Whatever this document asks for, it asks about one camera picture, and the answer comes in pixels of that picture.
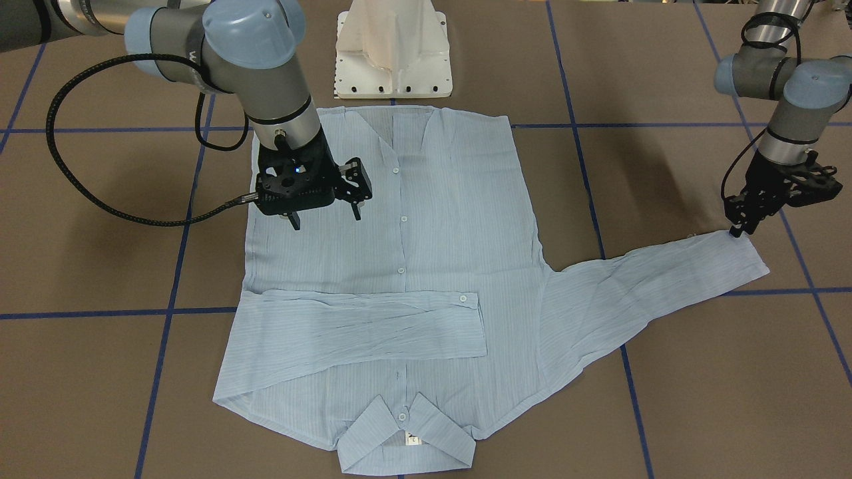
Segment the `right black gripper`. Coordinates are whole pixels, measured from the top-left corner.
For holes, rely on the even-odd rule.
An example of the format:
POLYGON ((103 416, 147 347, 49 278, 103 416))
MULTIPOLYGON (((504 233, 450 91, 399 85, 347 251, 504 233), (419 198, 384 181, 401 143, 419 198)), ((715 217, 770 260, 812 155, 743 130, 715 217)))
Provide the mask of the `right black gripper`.
POLYGON ((283 146, 283 150, 258 146, 256 206, 260 212, 266 216, 287 215, 294 230, 300 231, 298 212, 341 200, 351 204, 354 219, 360 221, 364 201, 373 197, 362 160, 353 157, 343 166, 335 163, 322 128, 301 148, 290 148, 285 143, 279 135, 275 146, 283 146))

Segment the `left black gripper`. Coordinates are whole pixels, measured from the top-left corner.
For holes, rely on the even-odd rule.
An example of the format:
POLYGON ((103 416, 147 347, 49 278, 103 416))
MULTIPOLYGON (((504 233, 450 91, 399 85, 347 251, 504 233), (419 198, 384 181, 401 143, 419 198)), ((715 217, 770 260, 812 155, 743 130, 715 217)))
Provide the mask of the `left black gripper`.
POLYGON ((756 152, 745 174, 745 187, 724 198, 725 216, 732 224, 730 235, 739 238, 743 230, 755 230, 786 204, 800 208, 835 199, 839 194, 837 168, 822 166, 817 157, 818 152, 810 150, 804 162, 782 166, 756 152))

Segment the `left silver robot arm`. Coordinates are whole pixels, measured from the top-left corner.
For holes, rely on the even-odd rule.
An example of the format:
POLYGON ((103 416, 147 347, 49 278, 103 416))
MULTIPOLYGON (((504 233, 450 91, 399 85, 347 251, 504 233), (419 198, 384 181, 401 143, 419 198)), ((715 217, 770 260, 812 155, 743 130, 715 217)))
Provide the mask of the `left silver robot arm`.
POLYGON ((739 51, 716 68, 716 91, 775 101, 769 124, 747 146, 753 152, 739 194, 721 193, 730 234, 751 234, 782 207, 833 200, 842 191, 834 166, 815 145, 836 112, 850 103, 850 57, 806 59, 801 27, 812 1, 761 1, 740 31, 739 51))

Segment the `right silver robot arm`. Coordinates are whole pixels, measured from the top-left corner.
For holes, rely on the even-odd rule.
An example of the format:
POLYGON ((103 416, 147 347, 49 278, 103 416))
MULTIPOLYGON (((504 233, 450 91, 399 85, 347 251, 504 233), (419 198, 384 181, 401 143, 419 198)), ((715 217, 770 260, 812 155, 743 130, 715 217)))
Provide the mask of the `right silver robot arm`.
POLYGON ((170 228, 201 222, 242 204, 255 204, 266 216, 283 216, 295 230, 299 212, 372 198, 362 160, 338 164, 329 149, 320 116, 296 48, 306 19, 296 1, 3 1, 2 51, 18 51, 75 36, 121 35, 126 54, 89 67, 54 96, 45 121, 51 157, 70 185, 104 212, 137 224, 170 228), (61 157, 55 123, 61 104, 77 86, 97 73, 124 64, 152 76, 194 85, 197 141, 211 150, 240 148, 253 132, 258 173, 250 193, 185 220, 160 221, 134 216, 98 199, 73 175, 61 157), (237 143, 205 140, 200 117, 205 98, 232 94, 243 112, 237 143))

